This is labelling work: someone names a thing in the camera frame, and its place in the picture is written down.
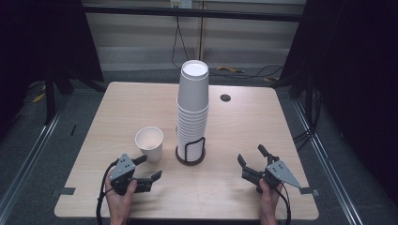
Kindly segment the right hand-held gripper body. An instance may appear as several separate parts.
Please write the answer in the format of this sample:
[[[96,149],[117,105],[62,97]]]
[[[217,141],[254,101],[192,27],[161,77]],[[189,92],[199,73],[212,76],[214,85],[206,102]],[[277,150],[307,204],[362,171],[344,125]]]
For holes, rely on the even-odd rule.
[[[276,180],[277,183],[285,182],[295,188],[301,188],[298,179],[282,160],[267,165],[266,172],[269,173],[270,177]]]

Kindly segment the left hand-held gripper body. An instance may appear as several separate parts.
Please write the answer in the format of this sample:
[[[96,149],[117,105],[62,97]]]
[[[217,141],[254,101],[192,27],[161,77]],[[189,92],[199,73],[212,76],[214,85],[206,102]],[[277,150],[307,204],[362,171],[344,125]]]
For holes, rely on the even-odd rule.
[[[118,195],[126,194],[135,169],[133,160],[127,154],[123,154],[109,177],[111,186]]]

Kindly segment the single white paper cup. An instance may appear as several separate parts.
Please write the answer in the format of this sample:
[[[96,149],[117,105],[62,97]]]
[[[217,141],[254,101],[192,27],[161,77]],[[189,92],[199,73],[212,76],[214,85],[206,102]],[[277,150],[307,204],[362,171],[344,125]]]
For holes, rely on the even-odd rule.
[[[162,157],[163,133],[158,127],[144,127],[135,136],[135,143],[150,163]]]

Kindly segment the black wire cup holder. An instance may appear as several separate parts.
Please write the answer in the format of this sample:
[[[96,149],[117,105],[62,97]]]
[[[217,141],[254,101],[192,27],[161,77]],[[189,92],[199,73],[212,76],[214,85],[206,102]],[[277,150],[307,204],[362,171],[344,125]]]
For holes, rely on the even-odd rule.
[[[201,137],[194,142],[177,146],[175,150],[176,159],[183,165],[194,166],[200,164],[206,155],[206,138]]]

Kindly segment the stack of white cups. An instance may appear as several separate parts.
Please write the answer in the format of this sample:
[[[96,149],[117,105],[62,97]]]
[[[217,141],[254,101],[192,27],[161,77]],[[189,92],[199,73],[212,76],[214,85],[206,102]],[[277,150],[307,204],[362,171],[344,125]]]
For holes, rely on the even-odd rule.
[[[208,66],[199,60],[185,62],[181,68],[177,104],[177,145],[205,137],[207,127]]]

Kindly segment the person's right hand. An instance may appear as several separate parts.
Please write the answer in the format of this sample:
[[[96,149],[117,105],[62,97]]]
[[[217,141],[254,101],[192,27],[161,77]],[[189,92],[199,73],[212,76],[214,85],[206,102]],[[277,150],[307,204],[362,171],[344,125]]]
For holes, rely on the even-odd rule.
[[[259,203],[259,219],[267,218],[276,220],[275,212],[280,197],[278,192],[282,190],[283,186],[278,185],[275,189],[271,189],[263,179],[259,181],[259,185],[263,191]]]

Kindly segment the person's left hand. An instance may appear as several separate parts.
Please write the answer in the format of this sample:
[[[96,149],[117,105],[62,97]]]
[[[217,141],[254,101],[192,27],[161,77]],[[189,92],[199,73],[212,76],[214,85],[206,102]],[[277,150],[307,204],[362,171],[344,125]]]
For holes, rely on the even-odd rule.
[[[106,179],[105,198],[110,212],[110,221],[111,218],[129,218],[130,210],[132,207],[132,197],[136,187],[137,182],[135,180],[131,181],[127,188],[126,194],[124,196],[120,196],[114,190],[112,190],[111,182],[109,181],[109,179]]]

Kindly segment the yellow floor tape piece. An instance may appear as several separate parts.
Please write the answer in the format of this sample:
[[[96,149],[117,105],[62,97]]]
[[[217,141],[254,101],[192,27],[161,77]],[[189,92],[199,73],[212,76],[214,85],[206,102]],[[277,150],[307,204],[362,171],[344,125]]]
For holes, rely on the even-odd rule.
[[[33,99],[33,103],[40,102],[46,93],[46,86],[43,85],[41,90],[37,93],[37,95]]]
[[[222,67],[222,66],[218,66],[217,70],[226,70],[226,71],[230,71],[233,73],[245,73],[243,70],[237,69],[237,68],[233,68],[233,67]]]

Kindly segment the black metal stand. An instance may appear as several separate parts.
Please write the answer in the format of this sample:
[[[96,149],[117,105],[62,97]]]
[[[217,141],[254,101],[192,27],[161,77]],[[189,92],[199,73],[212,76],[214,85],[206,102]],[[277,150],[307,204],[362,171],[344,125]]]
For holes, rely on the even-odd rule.
[[[46,94],[46,121],[49,125],[55,115],[55,99],[54,99],[54,75],[52,70],[48,68],[45,78],[45,94]]]

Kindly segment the black curtain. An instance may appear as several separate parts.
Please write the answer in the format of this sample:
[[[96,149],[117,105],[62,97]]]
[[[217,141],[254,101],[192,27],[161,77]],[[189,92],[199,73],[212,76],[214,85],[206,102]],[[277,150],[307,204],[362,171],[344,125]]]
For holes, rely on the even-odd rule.
[[[398,205],[398,0],[306,0],[281,79],[320,91],[362,164]]]
[[[0,139],[30,84],[51,78],[69,94],[71,79],[103,80],[82,0],[0,0]]]

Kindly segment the black horizontal bar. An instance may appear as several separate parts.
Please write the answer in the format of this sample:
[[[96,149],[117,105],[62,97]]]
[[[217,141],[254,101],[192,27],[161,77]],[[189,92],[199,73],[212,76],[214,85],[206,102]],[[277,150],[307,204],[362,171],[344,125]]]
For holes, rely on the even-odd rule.
[[[253,20],[253,21],[274,21],[299,23],[305,20],[302,15],[293,14],[271,14],[254,13],[239,11],[221,11],[208,9],[176,9],[165,7],[118,7],[108,5],[83,4],[85,12],[90,13],[111,13],[129,15],[153,15],[153,16],[175,16],[175,17],[195,17],[212,19],[234,19],[234,20]]]

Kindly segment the grey floor rail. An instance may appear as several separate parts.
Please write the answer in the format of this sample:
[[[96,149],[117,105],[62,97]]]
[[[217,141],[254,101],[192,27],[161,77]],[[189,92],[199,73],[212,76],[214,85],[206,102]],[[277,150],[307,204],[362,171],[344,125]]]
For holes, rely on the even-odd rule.
[[[29,103],[0,142],[0,224],[5,224],[27,180],[52,138],[70,96],[54,99],[54,115],[47,120],[47,103]]]
[[[298,113],[299,120],[305,129],[305,134],[309,137],[312,147],[317,154],[318,160],[329,180],[331,188],[344,211],[344,215],[350,225],[363,225],[359,211],[355,204],[353,204],[348,192],[346,191],[338,173],[333,166],[329,155],[321,142],[317,133],[313,130],[310,131],[310,123],[305,117],[304,107],[300,102],[294,102],[295,109]]]

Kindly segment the white wall outlet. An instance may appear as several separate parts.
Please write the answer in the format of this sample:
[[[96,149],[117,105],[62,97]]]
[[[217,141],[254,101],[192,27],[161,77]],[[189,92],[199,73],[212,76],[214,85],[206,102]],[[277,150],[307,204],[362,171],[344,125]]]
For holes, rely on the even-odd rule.
[[[170,0],[171,8],[192,9],[192,0]]]

